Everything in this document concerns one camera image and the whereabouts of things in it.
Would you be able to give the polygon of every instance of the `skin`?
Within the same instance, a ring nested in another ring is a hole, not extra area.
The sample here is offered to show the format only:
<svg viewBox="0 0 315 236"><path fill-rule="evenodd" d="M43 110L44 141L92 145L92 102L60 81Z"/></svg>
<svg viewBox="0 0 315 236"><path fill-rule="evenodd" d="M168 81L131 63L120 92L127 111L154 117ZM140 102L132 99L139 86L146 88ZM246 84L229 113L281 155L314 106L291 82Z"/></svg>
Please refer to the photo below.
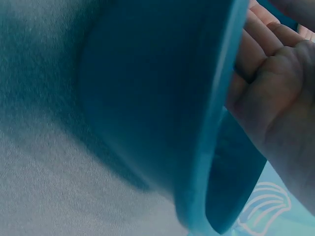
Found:
<svg viewBox="0 0 315 236"><path fill-rule="evenodd" d="M270 2L315 31L315 0ZM227 109L315 215L315 43L250 0L236 68Z"/></svg>

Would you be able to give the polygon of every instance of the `light blue surface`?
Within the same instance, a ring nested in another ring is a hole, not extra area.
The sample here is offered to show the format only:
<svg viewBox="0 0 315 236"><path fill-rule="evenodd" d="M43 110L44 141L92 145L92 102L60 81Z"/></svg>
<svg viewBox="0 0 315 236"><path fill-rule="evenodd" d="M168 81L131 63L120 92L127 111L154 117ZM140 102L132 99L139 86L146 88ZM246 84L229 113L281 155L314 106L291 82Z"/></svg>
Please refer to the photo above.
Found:
<svg viewBox="0 0 315 236"><path fill-rule="evenodd" d="M255 190L245 210L225 236L315 235L315 217L289 193L269 163Z"/></svg>

